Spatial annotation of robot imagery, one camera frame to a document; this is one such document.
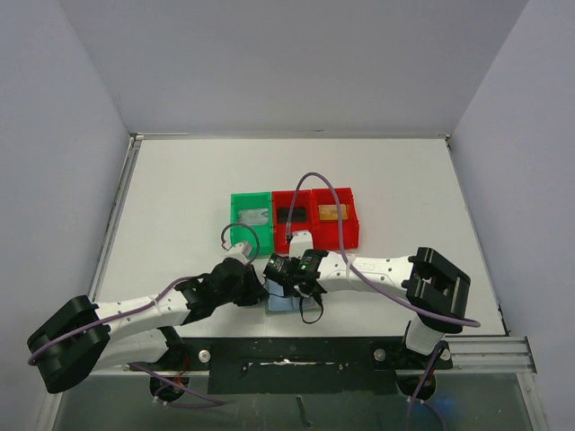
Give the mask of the grey-green card holder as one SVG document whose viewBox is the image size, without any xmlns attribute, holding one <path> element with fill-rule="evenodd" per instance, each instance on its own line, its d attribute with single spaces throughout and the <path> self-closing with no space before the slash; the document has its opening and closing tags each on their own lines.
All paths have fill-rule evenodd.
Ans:
<svg viewBox="0 0 575 431">
<path fill-rule="evenodd" d="M 312 298 L 300 297 L 268 297 L 265 304 L 265 312 L 268 315 L 292 313 L 292 312 L 319 312 L 321 307 Z"/>
</svg>

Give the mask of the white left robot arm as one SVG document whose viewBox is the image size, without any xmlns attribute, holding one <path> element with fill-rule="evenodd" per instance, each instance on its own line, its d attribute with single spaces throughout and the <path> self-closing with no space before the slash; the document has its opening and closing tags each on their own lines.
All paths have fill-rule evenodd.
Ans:
<svg viewBox="0 0 575 431">
<path fill-rule="evenodd" d="M 202 321 L 220 306 L 253 306 L 267 296 L 254 267 L 233 258 L 209 273 L 178 278 L 157 295 L 110 303 L 79 295 L 30 335 L 28 363 L 51 394 L 111 366 L 144 363 L 172 369 L 186 353 L 178 327 Z"/>
</svg>

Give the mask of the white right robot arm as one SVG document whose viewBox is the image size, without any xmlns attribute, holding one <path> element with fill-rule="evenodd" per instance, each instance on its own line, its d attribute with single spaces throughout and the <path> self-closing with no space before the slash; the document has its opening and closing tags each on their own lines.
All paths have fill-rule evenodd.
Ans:
<svg viewBox="0 0 575 431">
<path fill-rule="evenodd" d="M 414 312 L 400 345 L 401 359 L 412 367 L 428 361 L 446 334 L 480 326 L 465 318 L 471 278 L 428 247 L 387 259 L 320 250 L 304 251 L 299 258 L 274 254 L 263 274 L 287 295 L 319 301 L 337 291 L 374 291 Z"/>
</svg>

